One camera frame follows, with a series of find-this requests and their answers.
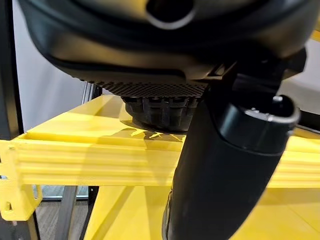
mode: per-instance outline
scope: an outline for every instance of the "black plastic housing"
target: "black plastic housing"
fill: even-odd
[[[277,116],[224,105],[220,94],[205,93],[193,116],[164,214],[164,239],[229,239],[264,192],[299,120],[285,96],[275,98],[282,106],[270,103],[289,113]]]

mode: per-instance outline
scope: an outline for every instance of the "yellow rail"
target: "yellow rail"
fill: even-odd
[[[0,141],[1,215],[27,220],[42,198],[32,185],[168,187],[184,139],[138,128],[117,96],[96,98]],[[268,187],[320,188],[320,136],[297,131]]]

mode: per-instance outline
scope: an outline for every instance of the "black metal post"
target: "black metal post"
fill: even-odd
[[[0,139],[24,133],[17,76],[12,0],[0,1]],[[40,239],[36,213],[28,221],[0,217],[0,239]]]

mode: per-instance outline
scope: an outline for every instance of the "yellow plastic frame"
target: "yellow plastic frame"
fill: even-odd
[[[103,187],[86,239],[122,239],[115,238],[113,231],[108,231],[108,237],[104,238],[106,230],[102,229],[108,230],[113,225],[107,221],[107,213],[109,217],[114,216],[113,221],[118,219],[117,203],[120,199],[120,206],[126,205],[125,196],[132,198],[126,214],[135,206],[138,209],[141,206],[141,211],[152,209],[157,218],[152,217],[149,227],[158,229],[161,224],[158,218],[164,209],[184,139],[184,135],[140,129],[118,96],[98,97],[11,141],[0,141],[0,175],[7,177],[0,179],[1,216],[7,221],[27,220],[42,200],[40,185],[94,185]],[[36,199],[32,185],[37,185]],[[320,188],[319,135],[297,130],[268,188]],[[105,214],[101,214],[99,205]],[[101,225],[92,224],[99,219]],[[148,234],[150,239],[158,239]]]

